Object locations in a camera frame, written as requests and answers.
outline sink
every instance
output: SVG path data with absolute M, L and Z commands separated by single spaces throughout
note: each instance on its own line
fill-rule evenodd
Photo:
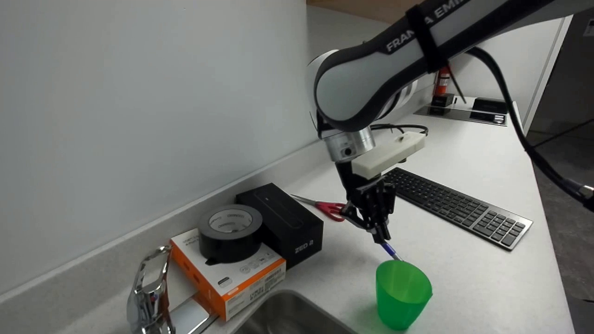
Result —
M 328 312 L 294 292 L 278 292 L 266 297 L 253 314 L 250 314 L 235 334 L 354 334 Z

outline cardboard box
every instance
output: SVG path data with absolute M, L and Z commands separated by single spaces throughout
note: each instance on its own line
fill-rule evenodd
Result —
M 272 290 L 285 275 L 285 260 L 266 245 L 235 264 L 205 264 L 196 229 L 170 238 L 170 256 L 198 290 L 200 305 L 224 321 Z

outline roll of tape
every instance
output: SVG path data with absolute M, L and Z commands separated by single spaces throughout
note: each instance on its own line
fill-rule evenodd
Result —
M 198 247 L 211 264 L 239 262 L 259 247 L 261 216 L 250 206 L 231 204 L 209 212 L 198 223 Z

